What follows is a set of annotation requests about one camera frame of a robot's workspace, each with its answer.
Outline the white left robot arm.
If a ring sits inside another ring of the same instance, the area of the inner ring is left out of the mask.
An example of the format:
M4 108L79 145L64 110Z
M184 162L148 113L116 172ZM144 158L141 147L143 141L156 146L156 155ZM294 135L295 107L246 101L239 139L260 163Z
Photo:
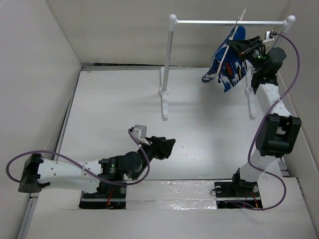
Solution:
M152 159L169 158L176 142L175 139L155 136L146 140L139 145L138 151L78 165L45 159L40 153L33 153L24 164L18 191L39 193L48 187L107 197L112 185L126 185L125 178L136 183Z

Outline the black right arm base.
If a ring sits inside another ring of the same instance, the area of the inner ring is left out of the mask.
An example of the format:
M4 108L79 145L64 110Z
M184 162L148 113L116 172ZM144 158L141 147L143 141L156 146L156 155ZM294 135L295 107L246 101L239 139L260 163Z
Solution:
M214 181L210 194L218 209L263 208L258 183L241 180L237 173L232 179Z

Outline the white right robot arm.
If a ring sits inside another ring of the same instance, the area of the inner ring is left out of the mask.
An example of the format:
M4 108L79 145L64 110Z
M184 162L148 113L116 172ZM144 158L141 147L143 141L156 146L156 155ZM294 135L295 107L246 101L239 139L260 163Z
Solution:
M286 109L279 94L277 72L286 58L280 47L266 51L261 37L248 40L230 40L230 48L239 59L247 60L255 69L251 87L264 117L249 150L248 162L232 177L231 192L242 196L257 187L260 174L276 158L291 153L302 121Z

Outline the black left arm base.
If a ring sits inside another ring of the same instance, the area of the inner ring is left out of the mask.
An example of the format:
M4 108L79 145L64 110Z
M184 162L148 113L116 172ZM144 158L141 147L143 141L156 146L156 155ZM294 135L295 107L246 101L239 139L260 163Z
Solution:
M101 183L98 191L89 194L82 192L80 209L87 210L121 210L126 208L126 186Z

